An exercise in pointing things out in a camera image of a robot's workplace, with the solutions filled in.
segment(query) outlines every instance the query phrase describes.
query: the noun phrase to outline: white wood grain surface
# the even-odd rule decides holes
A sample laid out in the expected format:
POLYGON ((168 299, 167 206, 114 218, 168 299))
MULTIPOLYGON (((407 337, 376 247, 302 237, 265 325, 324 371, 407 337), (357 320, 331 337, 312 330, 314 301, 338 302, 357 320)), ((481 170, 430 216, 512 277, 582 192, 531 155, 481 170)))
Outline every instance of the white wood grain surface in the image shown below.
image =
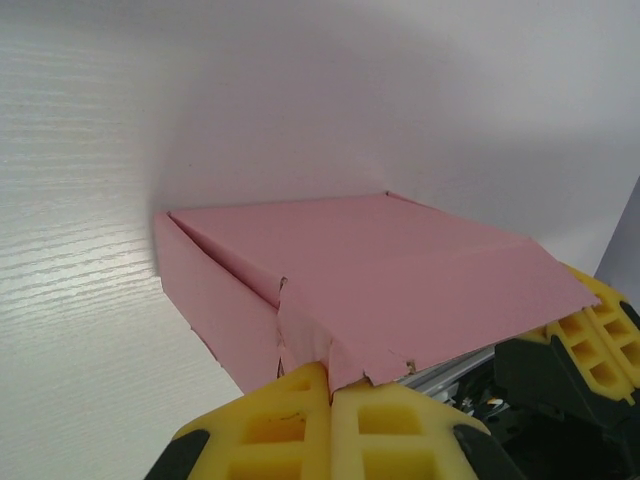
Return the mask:
POLYGON ((595 271, 640 174, 636 3, 477 3, 2 3, 0 478, 141 478, 238 395, 154 209, 393 189, 595 271))

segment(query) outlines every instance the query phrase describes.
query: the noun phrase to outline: torn cardboard edge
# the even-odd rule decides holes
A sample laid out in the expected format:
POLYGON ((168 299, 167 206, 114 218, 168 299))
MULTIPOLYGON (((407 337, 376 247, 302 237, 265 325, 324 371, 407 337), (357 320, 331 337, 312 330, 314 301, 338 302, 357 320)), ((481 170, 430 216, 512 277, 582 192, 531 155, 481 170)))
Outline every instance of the torn cardboard edge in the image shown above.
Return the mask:
POLYGON ((332 392, 363 376, 373 384, 386 383, 598 303, 531 239, 459 219, 390 192, 169 212, 156 215, 155 231, 166 294, 245 393, 312 361, 325 364, 332 392), (368 219, 363 213, 376 218, 368 219), (385 221, 393 228, 380 225, 385 221), (297 222, 308 223, 305 229, 318 238, 297 230, 297 222), (428 224, 427 228, 416 228, 416 222, 428 224), (437 229, 441 231, 434 236, 437 229), (398 231, 412 231, 416 238, 398 243, 398 231), (464 238, 473 237, 474 232, 477 242, 464 238), (334 241, 338 235, 348 243, 346 250, 334 241), (451 238, 443 240, 441 235, 451 238), (282 245, 283 238, 289 243, 282 245), (454 245, 449 250, 447 240, 454 245), (433 255, 420 244, 430 241, 440 249, 433 255), (403 248, 396 249, 400 254, 393 248, 386 251, 385 242, 394 248, 406 245, 408 251, 419 254, 407 258, 403 248), (354 245, 365 255, 350 263, 354 245), (325 261, 314 261, 314 251, 322 248, 329 249, 324 252, 325 261), (504 281, 489 276, 480 282, 487 267, 502 269, 497 276, 504 275, 504 281), (520 300, 522 308, 537 309, 539 318, 523 317, 512 302, 491 289, 484 288, 490 298, 474 295, 487 282, 496 288, 502 285, 504 295, 509 289, 513 293, 510 284, 518 275, 509 273, 510 269, 520 277, 527 272, 538 277, 533 282, 536 291, 521 293, 520 300), (469 282, 470 276, 477 285, 469 282), (451 295, 439 287, 443 282, 460 292, 451 295), (429 294, 431 303, 423 298, 429 294), (447 306, 448 300, 462 307, 447 306), (536 307, 545 300, 555 307, 536 307), (478 303, 478 308, 469 302, 478 303), (493 317, 488 315, 491 305, 487 308, 483 302, 493 302, 493 317), (415 310, 409 315, 407 304, 415 310), (438 310, 450 316, 450 325, 436 318, 438 310), (514 320, 517 327, 501 320, 500 311, 520 315, 514 320), (425 312, 424 321, 411 320, 420 312, 425 312), (371 317, 375 321, 367 325, 365 320, 371 317), (484 323, 483 328, 477 328, 477 323, 484 323), (415 331, 398 334, 394 325, 415 331), (486 331, 491 334, 483 336, 486 331), (418 343, 415 337, 421 338, 418 343))

